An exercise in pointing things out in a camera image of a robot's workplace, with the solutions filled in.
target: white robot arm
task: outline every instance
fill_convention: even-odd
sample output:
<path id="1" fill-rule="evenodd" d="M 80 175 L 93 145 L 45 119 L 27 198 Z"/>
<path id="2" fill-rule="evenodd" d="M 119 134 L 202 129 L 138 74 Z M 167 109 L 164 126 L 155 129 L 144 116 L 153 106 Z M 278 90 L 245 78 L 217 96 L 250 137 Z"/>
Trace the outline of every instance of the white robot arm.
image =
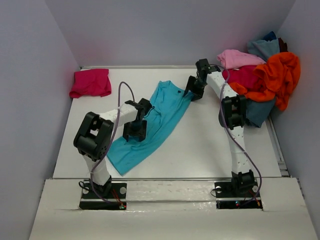
<path id="1" fill-rule="evenodd" d="M 207 84 L 213 88 L 215 94 L 219 97 L 221 93 L 222 86 L 225 83 L 225 79 L 222 76 L 222 73 L 219 71 L 214 71 L 207 76 L 206 79 Z M 233 98 L 237 97 L 237 93 L 226 84 L 222 98 L 225 99 L 226 97 Z M 244 141 L 244 128 L 243 126 L 235 126 L 233 129 L 229 130 L 233 136 L 233 138 L 242 146 L 243 149 L 245 147 Z M 244 155 L 243 151 L 235 144 L 235 142 L 230 138 L 229 134 L 226 134 L 229 141 L 230 151 L 231 151 L 231 158 L 232 158 L 232 172 L 235 174 L 238 173 L 247 173 L 251 170 L 247 157 Z"/>
<path id="2" fill-rule="evenodd" d="M 132 136 L 141 142 L 146 138 L 147 131 L 147 121 L 143 118 L 151 108 L 150 102 L 144 98 L 138 103 L 126 101 L 119 107 L 117 124 L 118 109 L 101 114 L 89 112 L 85 115 L 73 145 L 85 159 L 89 172 L 92 173 L 94 189 L 100 194 L 105 195 L 111 185 L 105 156 L 111 144 L 112 132 L 115 131 L 114 126 L 124 125 L 122 136 L 127 141 Z"/>
<path id="3" fill-rule="evenodd" d="M 235 141 L 245 150 L 244 142 L 244 124 L 246 119 L 246 97 L 238 95 L 225 81 L 220 69 L 217 66 L 210 65 L 207 59 L 200 59 L 196 64 L 197 77 L 190 76 L 184 96 L 191 91 L 194 94 L 193 101 L 201 99 L 204 94 L 204 88 L 209 85 L 220 97 L 222 93 L 222 112 L 228 129 L 227 133 L 231 158 L 232 158 L 232 179 L 231 188 L 235 194 L 246 193 L 251 190 L 256 181 L 253 171 L 248 162 L 248 158 L 243 150 L 238 147 Z M 221 112 L 219 121 L 222 127 L 225 127 Z"/>

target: white table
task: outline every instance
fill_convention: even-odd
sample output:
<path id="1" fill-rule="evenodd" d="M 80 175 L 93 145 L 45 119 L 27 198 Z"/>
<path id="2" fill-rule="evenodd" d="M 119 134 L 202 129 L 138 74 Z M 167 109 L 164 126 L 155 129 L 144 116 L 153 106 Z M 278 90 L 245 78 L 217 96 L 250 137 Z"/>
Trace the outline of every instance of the white table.
<path id="1" fill-rule="evenodd" d="M 212 181 L 129 181 L 127 210 L 80 210 L 76 179 L 47 180 L 30 240 L 316 240 L 295 178 L 264 178 L 259 209 L 217 210 Z"/>
<path id="2" fill-rule="evenodd" d="M 136 101 L 149 99 L 159 81 L 171 80 L 185 89 L 196 69 L 110 69 L 112 94 L 106 97 L 83 96 L 74 99 L 66 124 L 53 178 L 88 178 L 87 165 L 73 146 L 74 137 L 88 112 L 103 113 L 117 108 L 118 85 L 127 82 Z M 130 100 L 130 91 L 123 86 L 122 103 Z M 166 141 L 148 158 L 124 176 L 119 175 L 107 160 L 107 167 L 115 178 L 225 178 L 231 176 L 231 154 L 224 129 L 218 121 L 219 99 L 207 86 L 203 98 L 192 102 Z M 116 138 L 123 127 L 118 128 Z M 277 157 L 267 126 L 245 127 L 247 152 L 263 177 L 281 177 Z"/>

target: fabric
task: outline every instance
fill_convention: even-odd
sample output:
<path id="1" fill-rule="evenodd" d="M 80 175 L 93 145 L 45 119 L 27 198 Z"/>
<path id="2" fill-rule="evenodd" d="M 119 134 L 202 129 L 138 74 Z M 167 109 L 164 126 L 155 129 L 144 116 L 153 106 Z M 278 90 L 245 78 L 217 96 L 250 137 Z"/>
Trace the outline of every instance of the fabric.
<path id="1" fill-rule="evenodd" d="M 269 32 L 267 35 L 265 35 L 262 40 L 265 41 L 272 41 L 277 39 L 276 34 L 274 33 L 274 31 Z"/>
<path id="2" fill-rule="evenodd" d="M 288 52 L 288 45 L 279 37 L 279 49 L 280 53 Z"/>
<path id="3" fill-rule="evenodd" d="M 258 76 L 255 85 L 259 91 L 250 90 L 237 82 L 230 83 L 230 87 L 238 94 L 244 94 L 247 99 L 256 102 L 271 101 L 276 97 L 275 105 L 284 111 L 300 78 L 299 58 L 292 52 L 281 52 L 271 56 L 266 64 L 258 65 L 253 74 Z"/>
<path id="4" fill-rule="evenodd" d="M 258 81 L 258 76 L 254 75 L 254 69 L 257 66 L 242 66 L 239 69 L 230 69 L 230 77 L 228 83 L 238 83 L 246 89 L 253 89 Z M 228 73 L 226 70 L 222 72 L 224 80 L 227 80 Z"/>
<path id="5" fill-rule="evenodd" d="M 69 93 L 71 98 L 81 96 L 108 96 L 111 94 L 111 84 L 108 77 L 109 69 L 90 69 L 76 71 L 74 73 L 75 82 Z"/>
<path id="6" fill-rule="evenodd" d="M 235 49 L 224 50 L 217 57 L 218 61 L 221 62 L 221 65 L 226 69 L 237 69 L 242 66 L 253 65 L 257 66 L 260 64 L 265 64 L 266 62 L 260 57 L 240 52 Z"/>
<path id="7" fill-rule="evenodd" d="M 270 114 L 271 109 L 276 103 L 276 98 L 270 101 L 256 102 L 248 99 L 246 101 L 245 123 L 248 126 L 261 128 L 264 121 Z"/>
<path id="8" fill-rule="evenodd" d="M 107 157 L 121 175 L 151 155 L 171 134 L 193 98 L 191 92 L 185 97 L 183 94 L 184 90 L 171 81 L 160 81 L 150 99 L 154 109 L 145 118 L 145 140 L 138 142 L 129 138 L 127 142 L 120 137 L 112 143 Z"/>
<path id="9" fill-rule="evenodd" d="M 272 41 L 249 41 L 246 46 L 248 53 L 256 55 L 264 61 L 267 61 L 271 56 L 280 53 L 278 39 Z"/>

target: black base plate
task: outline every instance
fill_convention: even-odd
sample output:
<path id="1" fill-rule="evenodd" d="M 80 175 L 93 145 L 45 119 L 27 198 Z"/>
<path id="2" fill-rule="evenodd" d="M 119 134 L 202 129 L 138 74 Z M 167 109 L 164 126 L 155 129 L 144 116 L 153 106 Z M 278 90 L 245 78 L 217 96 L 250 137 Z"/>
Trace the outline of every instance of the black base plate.
<path id="1" fill-rule="evenodd" d="M 91 189 L 89 181 L 84 181 L 84 187 Z M 123 207 L 120 207 L 120 204 L 114 198 L 113 194 L 109 192 L 106 195 L 103 195 L 104 199 L 109 201 L 110 203 L 106 203 L 101 200 L 93 191 L 86 191 L 82 190 L 81 193 L 81 200 L 79 203 L 79 208 L 82 210 L 126 210 L 127 209 L 127 202 L 126 196 L 127 193 L 121 194 L 120 189 L 125 188 L 127 190 L 127 183 L 126 182 L 113 182 L 111 190 L 115 190 L 116 194 L 118 195 L 119 199 L 123 203 Z"/>
<path id="2" fill-rule="evenodd" d="M 246 205 L 243 205 L 247 200 L 236 201 L 236 200 L 227 200 L 227 201 L 216 201 L 216 209 L 263 209 L 261 200 L 251 201 Z"/>
<path id="3" fill-rule="evenodd" d="M 252 196 L 249 192 L 244 193 L 235 193 L 232 191 L 233 187 L 230 181 L 218 181 L 214 183 L 215 189 L 221 189 L 221 192 L 215 191 L 215 196 L 217 199 L 228 199 L 228 198 L 247 198 L 250 199 Z"/>

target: wall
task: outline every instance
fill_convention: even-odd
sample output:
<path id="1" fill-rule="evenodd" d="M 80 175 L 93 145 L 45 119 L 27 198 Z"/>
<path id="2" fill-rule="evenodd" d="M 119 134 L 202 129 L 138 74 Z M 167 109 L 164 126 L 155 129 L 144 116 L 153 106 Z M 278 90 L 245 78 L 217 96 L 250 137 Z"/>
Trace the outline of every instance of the wall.
<path id="1" fill-rule="evenodd" d="M 300 58 L 301 77 L 288 108 L 272 119 L 286 165 L 300 178 L 311 219 L 320 237 L 320 2 L 297 0 L 278 32 Z"/>
<path id="2" fill-rule="evenodd" d="M 81 66 L 194 65 L 277 31 L 295 0 L 46 0 Z"/>
<path id="3" fill-rule="evenodd" d="M 0 239 L 27 240 L 78 65 L 43 0 L 0 7 Z"/>

